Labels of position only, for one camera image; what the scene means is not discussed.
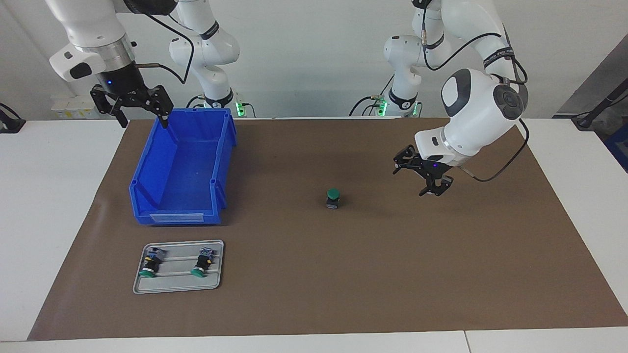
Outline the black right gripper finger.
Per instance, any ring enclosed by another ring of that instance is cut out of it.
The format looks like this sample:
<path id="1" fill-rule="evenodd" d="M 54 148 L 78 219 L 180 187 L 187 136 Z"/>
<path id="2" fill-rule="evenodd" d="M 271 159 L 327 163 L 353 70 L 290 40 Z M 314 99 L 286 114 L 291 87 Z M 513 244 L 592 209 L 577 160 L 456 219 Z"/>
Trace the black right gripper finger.
<path id="1" fill-rule="evenodd" d="M 133 90 L 129 93 L 129 99 L 131 107 L 139 107 L 155 114 L 162 128 L 168 127 L 168 117 L 174 105 L 163 86 Z"/>
<path id="2" fill-rule="evenodd" d="M 128 127 L 129 121 L 124 112 L 121 110 L 122 102 L 117 96 L 114 95 L 114 104 L 110 103 L 108 100 L 108 93 L 101 85 L 96 84 L 91 89 L 91 98 L 97 110 L 101 114 L 107 114 L 116 118 L 117 122 L 123 129 Z"/>

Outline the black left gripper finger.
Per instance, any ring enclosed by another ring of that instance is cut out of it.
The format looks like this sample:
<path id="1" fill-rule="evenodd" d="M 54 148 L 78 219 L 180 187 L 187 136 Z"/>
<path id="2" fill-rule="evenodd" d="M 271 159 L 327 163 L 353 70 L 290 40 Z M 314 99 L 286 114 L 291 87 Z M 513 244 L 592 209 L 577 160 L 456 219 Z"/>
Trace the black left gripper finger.
<path id="1" fill-rule="evenodd" d="M 393 175 L 402 169 L 413 171 L 417 175 L 423 175 L 423 159 L 413 145 L 407 145 L 404 149 L 397 152 L 393 161 Z"/>
<path id="2" fill-rule="evenodd" d="M 454 179 L 448 175 L 442 175 L 440 178 L 430 174 L 421 175 L 426 182 L 426 187 L 419 192 L 419 197 L 424 195 L 440 196 L 452 186 Z"/>

